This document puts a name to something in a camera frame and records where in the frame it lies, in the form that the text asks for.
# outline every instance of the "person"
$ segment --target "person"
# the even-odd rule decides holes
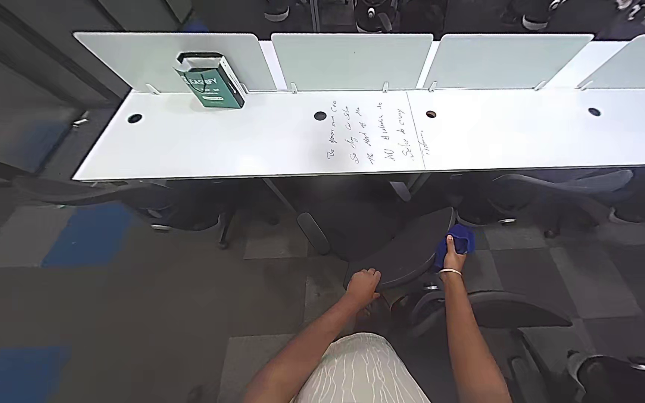
[[[462,280],[466,255],[446,238],[440,272],[454,381],[462,403],[510,403],[505,379],[479,332]],[[244,403],[429,402],[391,345],[358,333],[333,343],[343,326],[379,294],[381,273],[356,272],[327,312],[293,338],[250,382]]]

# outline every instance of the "hand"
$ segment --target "hand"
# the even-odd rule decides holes
[[[348,291],[344,298],[353,301],[358,309],[362,309],[380,296],[375,292],[375,288],[380,282],[382,273],[375,269],[363,269],[353,274],[348,283]]]
[[[452,235],[447,235],[447,254],[444,255],[443,269],[454,269],[461,272],[464,266],[464,261],[467,259],[466,254],[459,254],[454,249],[454,238]]]

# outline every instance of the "chair seat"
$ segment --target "chair seat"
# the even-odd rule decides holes
[[[354,273],[367,268],[375,268],[382,273],[378,290],[419,277],[432,266],[437,244],[443,241],[453,223],[452,207],[418,217],[377,252],[350,262],[345,287]]]

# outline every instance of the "right hand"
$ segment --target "right hand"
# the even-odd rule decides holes
[[[443,269],[454,269],[458,272],[461,272],[462,267],[464,266],[464,261],[467,259],[466,254],[459,254],[454,249],[454,237],[452,235],[447,235],[447,254],[444,255]]]

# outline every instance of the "left hand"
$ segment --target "left hand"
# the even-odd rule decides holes
[[[348,283],[345,298],[352,300],[361,309],[380,296],[375,288],[380,283],[382,273],[375,269],[363,269],[353,274]]]

